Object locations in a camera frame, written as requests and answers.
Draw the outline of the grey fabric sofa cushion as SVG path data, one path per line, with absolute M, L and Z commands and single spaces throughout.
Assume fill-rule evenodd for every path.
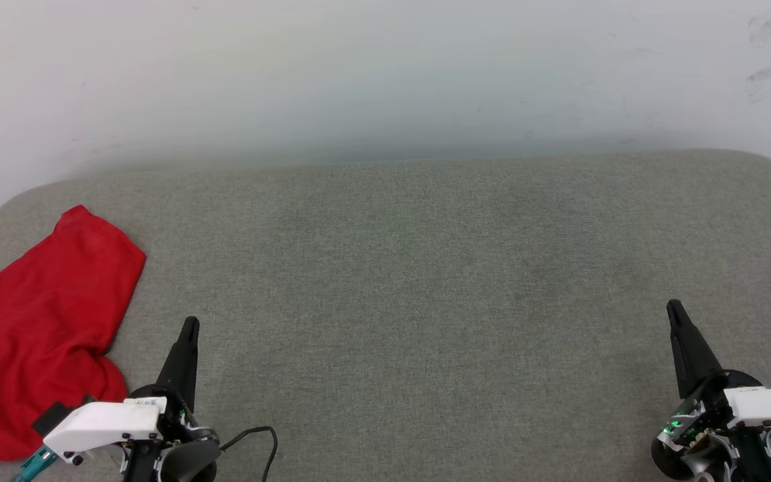
M 698 150 L 125 173 L 0 208 L 0 270 L 82 204 L 147 255 L 110 358 L 201 320 L 195 415 L 275 482 L 669 482 L 666 304 L 771 386 L 771 159 Z

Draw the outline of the red Bulls 23 jersey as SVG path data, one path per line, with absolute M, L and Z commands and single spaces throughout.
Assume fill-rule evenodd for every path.
M 126 397 L 107 351 L 146 254 L 84 206 L 0 272 L 0 461 L 41 444 L 33 424 L 51 405 Z

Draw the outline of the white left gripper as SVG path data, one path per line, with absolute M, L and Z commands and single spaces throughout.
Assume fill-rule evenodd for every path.
M 187 317 L 160 370 L 158 385 L 122 402 L 88 402 L 43 437 L 68 463 L 76 455 L 117 447 L 123 464 L 212 464 L 220 458 L 214 429 L 200 425 L 195 409 L 201 323 Z

